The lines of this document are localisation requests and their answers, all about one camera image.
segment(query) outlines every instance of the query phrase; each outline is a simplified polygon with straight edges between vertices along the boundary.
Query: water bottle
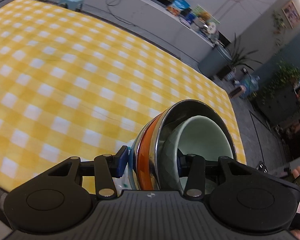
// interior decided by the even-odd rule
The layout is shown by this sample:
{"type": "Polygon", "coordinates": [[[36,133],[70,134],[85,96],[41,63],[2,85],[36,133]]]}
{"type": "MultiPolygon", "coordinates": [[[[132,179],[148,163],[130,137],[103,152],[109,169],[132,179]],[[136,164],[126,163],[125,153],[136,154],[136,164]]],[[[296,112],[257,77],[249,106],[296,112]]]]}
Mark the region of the water bottle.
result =
{"type": "Polygon", "coordinates": [[[246,88],[246,91],[240,95],[241,98],[246,98],[251,93],[257,91],[259,89],[258,80],[260,80],[259,76],[251,76],[248,74],[241,82],[240,85],[246,88]]]}

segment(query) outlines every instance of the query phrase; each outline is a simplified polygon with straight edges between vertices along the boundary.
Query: framed picture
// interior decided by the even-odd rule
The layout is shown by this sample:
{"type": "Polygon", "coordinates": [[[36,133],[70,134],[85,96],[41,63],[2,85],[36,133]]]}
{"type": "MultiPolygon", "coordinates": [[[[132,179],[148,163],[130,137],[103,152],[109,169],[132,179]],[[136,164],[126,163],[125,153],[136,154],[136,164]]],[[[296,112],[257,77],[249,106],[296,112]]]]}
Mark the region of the framed picture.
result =
{"type": "Polygon", "coordinates": [[[282,11],[286,16],[291,28],[293,29],[300,22],[300,15],[292,0],[290,0],[285,6],[283,6],[282,11]]]}

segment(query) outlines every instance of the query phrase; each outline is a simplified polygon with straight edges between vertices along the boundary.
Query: person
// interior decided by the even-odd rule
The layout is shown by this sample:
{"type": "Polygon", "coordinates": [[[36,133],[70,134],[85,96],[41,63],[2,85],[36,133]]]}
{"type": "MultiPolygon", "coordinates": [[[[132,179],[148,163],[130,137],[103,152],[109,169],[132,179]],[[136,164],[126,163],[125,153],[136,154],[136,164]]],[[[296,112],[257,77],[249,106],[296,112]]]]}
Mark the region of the person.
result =
{"type": "MultiPolygon", "coordinates": [[[[299,175],[300,175],[300,166],[298,166],[297,168],[295,168],[293,171],[292,171],[292,174],[293,174],[293,177],[294,178],[297,178],[299,175]]],[[[291,230],[290,231],[297,239],[300,240],[300,230],[291,230]]]]}

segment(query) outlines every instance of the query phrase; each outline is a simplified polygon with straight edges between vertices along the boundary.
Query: yellow checkered tablecloth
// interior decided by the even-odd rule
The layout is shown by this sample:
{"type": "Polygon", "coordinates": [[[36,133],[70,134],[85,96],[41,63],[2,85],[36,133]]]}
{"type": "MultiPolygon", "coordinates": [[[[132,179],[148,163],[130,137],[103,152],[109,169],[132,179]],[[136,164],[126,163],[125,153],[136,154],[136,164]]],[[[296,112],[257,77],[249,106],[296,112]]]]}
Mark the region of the yellow checkered tablecloth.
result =
{"type": "Polygon", "coordinates": [[[31,0],[0,9],[5,190],[70,156],[93,160],[116,153],[150,119],[186,98],[215,109],[245,163],[227,93],[194,69],[126,31],[68,9],[31,0]]]}

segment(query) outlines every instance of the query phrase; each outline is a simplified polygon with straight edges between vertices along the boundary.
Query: trash can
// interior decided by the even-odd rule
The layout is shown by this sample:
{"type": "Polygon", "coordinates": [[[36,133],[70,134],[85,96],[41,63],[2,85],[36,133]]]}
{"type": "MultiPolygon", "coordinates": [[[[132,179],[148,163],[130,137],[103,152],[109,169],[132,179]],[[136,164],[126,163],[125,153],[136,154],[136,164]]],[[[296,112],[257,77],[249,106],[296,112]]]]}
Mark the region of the trash can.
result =
{"type": "Polygon", "coordinates": [[[211,79],[231,61],[230,53],[220,44],[217,44],[212,51],[199,62],[198,68],[203,75],[211,79]]]}

